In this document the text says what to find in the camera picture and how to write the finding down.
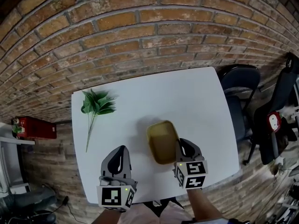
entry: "forearm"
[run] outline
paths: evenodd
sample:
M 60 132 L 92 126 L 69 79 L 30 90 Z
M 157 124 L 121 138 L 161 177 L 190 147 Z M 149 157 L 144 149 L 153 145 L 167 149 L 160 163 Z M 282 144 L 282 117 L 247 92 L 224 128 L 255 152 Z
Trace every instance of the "forearm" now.
M 104 210 L 92 224 L 117 224 L 120 217 L 119 211 Z
M 210 203 L 200 189 L 187 190 L 189 201 L 197 221 L 218 219 L 222 214 Z

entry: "office chair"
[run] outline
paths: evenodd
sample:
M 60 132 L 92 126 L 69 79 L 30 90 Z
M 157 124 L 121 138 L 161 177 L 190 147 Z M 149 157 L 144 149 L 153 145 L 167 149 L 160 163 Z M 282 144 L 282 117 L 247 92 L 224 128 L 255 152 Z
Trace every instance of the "office chair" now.
M 281 110 L 285 106 L 298 74 L 299 59 L 293 53 L 288 53 L 286 67 L 278 76 L 271 100 L 256 109 L 254 113 L 254 125 L 252 130 L 254 142 L 251 144 L 251 150 L 248 159 L 243 162 L 244 165 L 250 162 L 257 144 L 260 146 L 262 162 L 264 165 L 267 165 L 282 153 L 283 149 L 285 149 L 287 146 L 288 140 L 294 139 L 295 134 L 292 131 L 292 127 L 294 127 L 294 125 L 288 124 L 285 118 L 282 118 L 280 133 L 274 136 L 269 134 L 267 116 L 271 112 Z M 280 141 L 286 142 L 285 147 L 277 147 L 279 146 L 278 137 L 280 138 Z
M 225 95 L 229 112 L 233 121 L 236 141 L 239 142 L 244 139 L 249 139 L 250 137 L 246 137 L 244 117 L 246 117 L 249 126 L 251 126 L 252 122 L 250 122 L 246 108 L 248 107 L 248 104 L 250 103 L 252 96 L 260 82 L 260 72 L 255 66 L 236 64 L 224 67 L 218 73 L 218 77 L 223 91 L 235 87 L 249 88 L 252 90 L 249 98 L 247 99 L 239 99 L 239 97 L 236 95 Z M 245 106 L 242 108 L 241 102 L 243 101 L 245 101 Z

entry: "red container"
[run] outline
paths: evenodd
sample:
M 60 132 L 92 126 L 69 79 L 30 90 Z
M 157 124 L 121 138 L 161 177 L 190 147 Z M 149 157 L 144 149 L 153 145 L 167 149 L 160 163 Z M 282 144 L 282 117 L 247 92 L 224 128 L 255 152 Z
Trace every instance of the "red container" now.
M 22 127 L 22 133 L 17 133 L 18 137 L 45 139 L 56 139 L 57 137 L 56 124 L 28 116 L 18 119 L 18 125 Z

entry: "yellow tray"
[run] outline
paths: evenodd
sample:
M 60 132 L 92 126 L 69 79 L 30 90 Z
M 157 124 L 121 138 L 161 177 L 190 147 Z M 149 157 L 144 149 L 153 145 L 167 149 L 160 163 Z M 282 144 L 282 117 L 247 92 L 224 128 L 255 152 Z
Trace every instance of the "yellow tray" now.
M 159 164 L 169 164 L 176 161 L 177 131 L 170 121 L 162 121 L 147 129 L 149 147 L 154 159 Z

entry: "white table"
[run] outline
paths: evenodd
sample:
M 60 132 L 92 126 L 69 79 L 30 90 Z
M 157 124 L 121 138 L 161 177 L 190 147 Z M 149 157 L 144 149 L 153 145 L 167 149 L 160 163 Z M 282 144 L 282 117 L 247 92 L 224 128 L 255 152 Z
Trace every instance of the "white table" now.
M 84 94 L 77 91 L 71 98 L 77 162 L 90 203 L 98 203 L 96 186 L 103 159 L 120 145 L 128 148 L 132 178 L 138 181 L 133 203 L 186 193 L 174 178 L 173 165 L 159 165 L 151 155 L 146 129 L 161 120 L 171 121 L 180 138 L 200 147 L 209 172 L 203 187 L 239 170 L 234 128 L 214 68 L 137 77 L 99 85 L 93 90 L 109 91 L 117 99 L 114 113 L 97 117 L 85 153 L 88 120 L 80 111 Z

